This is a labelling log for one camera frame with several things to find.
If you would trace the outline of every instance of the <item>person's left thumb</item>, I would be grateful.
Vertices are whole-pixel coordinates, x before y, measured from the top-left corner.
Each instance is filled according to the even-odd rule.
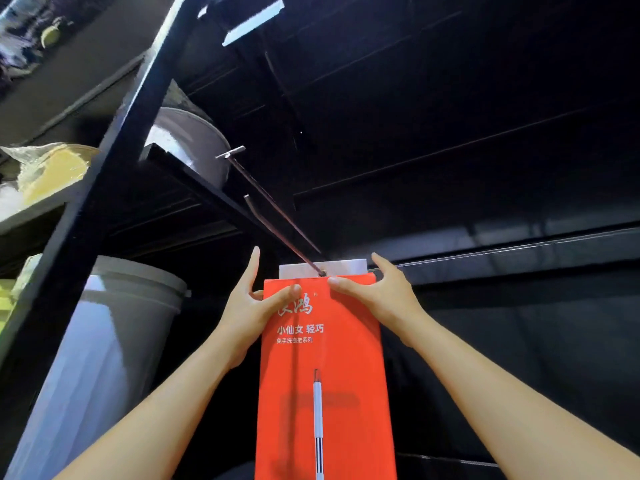
[[[271,317],[279,309],[286,306],[300,297],[302,287],[300,285],[291,285],[281,289],[275,295],[262,300],[262,306],[265,307],[268,317]]]

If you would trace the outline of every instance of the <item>person's left hand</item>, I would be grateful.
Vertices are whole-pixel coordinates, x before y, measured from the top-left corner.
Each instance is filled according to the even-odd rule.
[[[260,249],[256,246],[213,332],[213,335],[224,339],[225,346],[231,347],[231,367],[237,367],[244,360],[247,349],[258,339],[269,318],[300,297],[300,285],[288,286],[267,299],[262,298],[262,290],[252,292],[259,262]]]

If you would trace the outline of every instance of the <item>plastic bucket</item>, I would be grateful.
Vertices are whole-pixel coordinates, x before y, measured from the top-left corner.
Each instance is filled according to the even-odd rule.
[[[187,286],[99,256],[5,479],[50,480],[147,395]]]

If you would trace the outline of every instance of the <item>mop handle image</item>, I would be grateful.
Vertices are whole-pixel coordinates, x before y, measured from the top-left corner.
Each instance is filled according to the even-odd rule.
[[[322,381],[320,380],[320,369],[314,370],[314,436],[316,438],[316,480],[324,480]]]

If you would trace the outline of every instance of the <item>person's right arm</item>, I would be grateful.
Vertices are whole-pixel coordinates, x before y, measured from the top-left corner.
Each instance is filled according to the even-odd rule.
[[[414,348],[449,391],[509,480],[631,480],[640,458],[477,352],[420,306],[411,284],[373,254],[384,278],[330,278]]]

